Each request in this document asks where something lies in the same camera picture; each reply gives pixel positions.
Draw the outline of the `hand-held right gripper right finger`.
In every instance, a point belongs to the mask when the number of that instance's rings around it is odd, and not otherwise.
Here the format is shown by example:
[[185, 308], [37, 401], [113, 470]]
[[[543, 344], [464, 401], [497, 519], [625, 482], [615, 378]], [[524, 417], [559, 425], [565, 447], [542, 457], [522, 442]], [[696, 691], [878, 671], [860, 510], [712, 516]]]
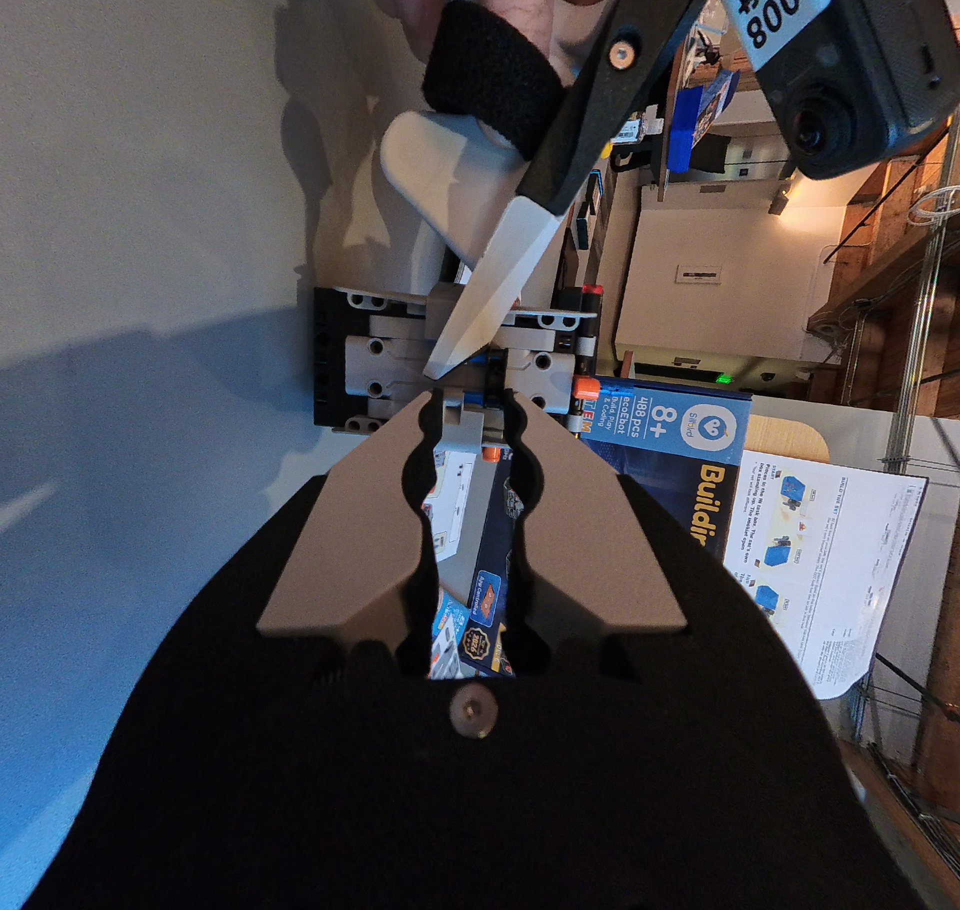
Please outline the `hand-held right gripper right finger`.
[[551, 648], [686, 628], [618, 474], [521, 392], [506, 391], [505, 423], [522, 622]]

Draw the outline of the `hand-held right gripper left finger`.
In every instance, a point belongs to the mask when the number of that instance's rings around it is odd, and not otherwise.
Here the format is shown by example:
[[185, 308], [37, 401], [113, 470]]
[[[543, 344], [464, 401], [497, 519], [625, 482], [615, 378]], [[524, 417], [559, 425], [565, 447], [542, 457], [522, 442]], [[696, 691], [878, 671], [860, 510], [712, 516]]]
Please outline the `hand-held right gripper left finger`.
[[443, 394], [422, 392], [326, 475], [257, 624], [266, 637], [380, 640], [428, 668], [438, 569], [422, 509], [436, 480]]

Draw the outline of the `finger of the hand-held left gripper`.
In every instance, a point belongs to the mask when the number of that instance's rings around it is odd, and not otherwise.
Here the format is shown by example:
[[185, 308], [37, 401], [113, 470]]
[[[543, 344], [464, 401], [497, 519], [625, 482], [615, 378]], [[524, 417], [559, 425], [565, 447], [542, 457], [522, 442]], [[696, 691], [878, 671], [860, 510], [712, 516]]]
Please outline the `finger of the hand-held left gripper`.
[[513, 196], [439, 334], [424, 375], [439, 380], [495, 337], [567, 214]]

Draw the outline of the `small black blue connector piece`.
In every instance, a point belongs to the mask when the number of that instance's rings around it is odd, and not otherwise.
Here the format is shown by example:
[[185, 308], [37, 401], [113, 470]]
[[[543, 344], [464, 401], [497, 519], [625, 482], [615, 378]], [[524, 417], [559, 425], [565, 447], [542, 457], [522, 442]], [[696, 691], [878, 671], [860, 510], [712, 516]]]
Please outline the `small black blue connector piece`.
[[462, 364], [463, 401], [486, 409], [503, 409], [505, 349], [489, 346]]

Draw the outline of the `grey building block robot model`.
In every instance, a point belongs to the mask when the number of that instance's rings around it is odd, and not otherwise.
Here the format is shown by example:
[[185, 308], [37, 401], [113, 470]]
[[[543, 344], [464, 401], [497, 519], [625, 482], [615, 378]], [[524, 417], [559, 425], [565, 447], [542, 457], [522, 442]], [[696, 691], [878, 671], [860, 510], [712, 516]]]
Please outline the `grey building block robot model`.
[[492, 342], [434, 382], [426, 363], [464, 286], [440, 282], [427, 295], [316, 288], [314, 422], [372, 434], [423, 392], [443, 394], [442, 448], [498, 460], [503, 409], [464, 401], [462, 364], [494, 347], [507, 352], [506, 391], [522, 393], [578, 435], [594, 378], [603, 288], [562, 288], [544, 308], [515, 306]]

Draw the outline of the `white printed task sheet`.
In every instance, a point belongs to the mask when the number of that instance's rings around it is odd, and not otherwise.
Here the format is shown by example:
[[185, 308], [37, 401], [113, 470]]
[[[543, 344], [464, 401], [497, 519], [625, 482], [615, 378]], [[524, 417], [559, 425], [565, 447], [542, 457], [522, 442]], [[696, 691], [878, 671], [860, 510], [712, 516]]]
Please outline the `white printed task sheet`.
[[724, 566], [817, 699], [842, 696], [868, 672], [928, 484], [743, 452]]

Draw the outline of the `grey desk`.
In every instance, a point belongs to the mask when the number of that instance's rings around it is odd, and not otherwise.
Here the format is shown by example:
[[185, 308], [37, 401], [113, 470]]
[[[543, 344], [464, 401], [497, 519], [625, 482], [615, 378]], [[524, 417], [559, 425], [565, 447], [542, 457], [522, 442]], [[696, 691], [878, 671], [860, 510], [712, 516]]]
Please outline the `grey desk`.
[[2, 908], [184, 608], [349, 440], [315, 282], [424, 292], [378, 145], [423, 67], [372, 0], [2, 0]]

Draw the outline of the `blue storage bin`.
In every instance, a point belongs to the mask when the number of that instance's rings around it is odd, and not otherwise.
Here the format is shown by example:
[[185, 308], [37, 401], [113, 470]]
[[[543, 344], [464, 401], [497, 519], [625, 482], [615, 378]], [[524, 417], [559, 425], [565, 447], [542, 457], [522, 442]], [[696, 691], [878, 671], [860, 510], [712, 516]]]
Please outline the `blue storage bin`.
[[666, 159], [670, 172], [724, 173], [731, 137], [708, 132], [733, 100], [740, 76], [722, 69], [709, 84], [678, 92]]

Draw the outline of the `small black device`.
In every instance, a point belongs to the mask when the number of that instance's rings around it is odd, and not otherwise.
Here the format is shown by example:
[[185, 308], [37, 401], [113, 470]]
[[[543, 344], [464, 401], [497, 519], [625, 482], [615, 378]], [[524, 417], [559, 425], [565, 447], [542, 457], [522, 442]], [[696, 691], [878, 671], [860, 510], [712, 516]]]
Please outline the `small black device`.
[[592, 246], [595, 224], [601, 211], [603, 196], [602, 173], [598, 169], [593, 169], [585, 184], [583, 197], [578, 202], [571, 220], [573, 240], [576, 249], [579, 251], [589, 251]]

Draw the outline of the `open instruction manual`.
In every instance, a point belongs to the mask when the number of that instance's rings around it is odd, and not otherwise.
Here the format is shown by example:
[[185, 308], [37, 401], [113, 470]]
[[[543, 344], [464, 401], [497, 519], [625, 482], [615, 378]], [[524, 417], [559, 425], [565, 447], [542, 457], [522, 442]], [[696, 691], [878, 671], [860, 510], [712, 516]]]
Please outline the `open instruction manual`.
[[457, 552], [474, 471], [475, 454], [437, 448], [436, 482], [422, 503], [431, 524], [436, 561]]

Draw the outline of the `small blue booklet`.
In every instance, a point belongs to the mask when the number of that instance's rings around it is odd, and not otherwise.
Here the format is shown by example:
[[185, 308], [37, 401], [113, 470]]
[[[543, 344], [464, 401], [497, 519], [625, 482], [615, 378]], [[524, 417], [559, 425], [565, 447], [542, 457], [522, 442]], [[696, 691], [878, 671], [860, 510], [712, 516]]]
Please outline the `small blue booklet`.
[[431, 629], [429, 679], [454, 680], [465, 677], [459, 645], [468, 616], [468, 609], [441, 586], [438, 589], [438, 608]]

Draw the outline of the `blue robot kit box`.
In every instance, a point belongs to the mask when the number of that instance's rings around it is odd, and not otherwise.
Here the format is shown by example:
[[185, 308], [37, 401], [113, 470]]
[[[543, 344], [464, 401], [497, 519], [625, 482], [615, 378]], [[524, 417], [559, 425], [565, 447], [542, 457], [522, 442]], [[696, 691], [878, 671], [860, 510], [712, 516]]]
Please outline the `blue robot kit box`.
[[[595, 378], [581, 440], [632, 479], [711, 556], [725, 554], [751, 412], [748, 396]], [[478, 460], [475, 455], [474, 466]], [[459, 546], [439, 561], [440, 587], [468, 610], [459, 657], [465, 678], [511, 677], [504, 650], [512, 540], [522, 502], [510, 484], [512, 453], [473, 468]]]

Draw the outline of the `light wooden board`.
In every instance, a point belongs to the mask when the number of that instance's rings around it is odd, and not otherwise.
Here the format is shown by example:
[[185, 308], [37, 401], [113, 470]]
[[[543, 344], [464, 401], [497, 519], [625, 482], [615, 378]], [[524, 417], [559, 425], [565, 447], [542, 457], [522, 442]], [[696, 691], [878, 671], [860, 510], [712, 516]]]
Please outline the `light wooden board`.
[[824, 437], [809, 424], [751, 413], [745, 451], [828, 464], [831, 454]]

